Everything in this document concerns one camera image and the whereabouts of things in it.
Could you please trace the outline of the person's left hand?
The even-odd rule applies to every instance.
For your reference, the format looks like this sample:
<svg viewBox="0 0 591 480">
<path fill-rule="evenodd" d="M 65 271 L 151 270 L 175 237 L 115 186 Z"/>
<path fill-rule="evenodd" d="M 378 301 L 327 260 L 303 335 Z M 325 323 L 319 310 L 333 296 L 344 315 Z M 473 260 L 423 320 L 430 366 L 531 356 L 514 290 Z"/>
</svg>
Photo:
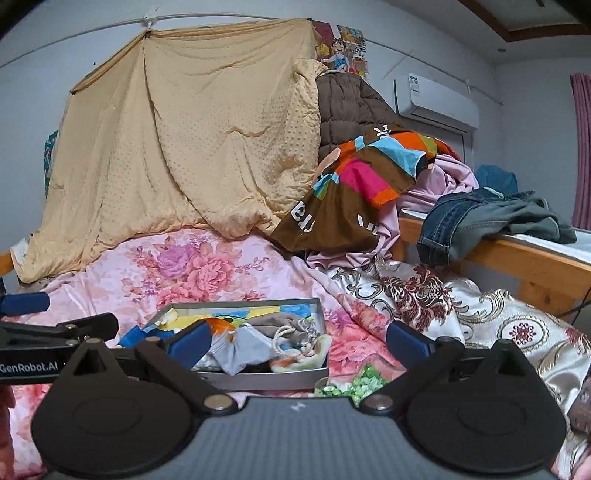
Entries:
<svg viewBox="0 0 591 480">
<path fill-rule="evenodd" d="M 10 386 L 0 389 L 0 479 L 14 479 L 14 448 L 10 432 L 10 410 L 15 406 Z"/>
</svg>

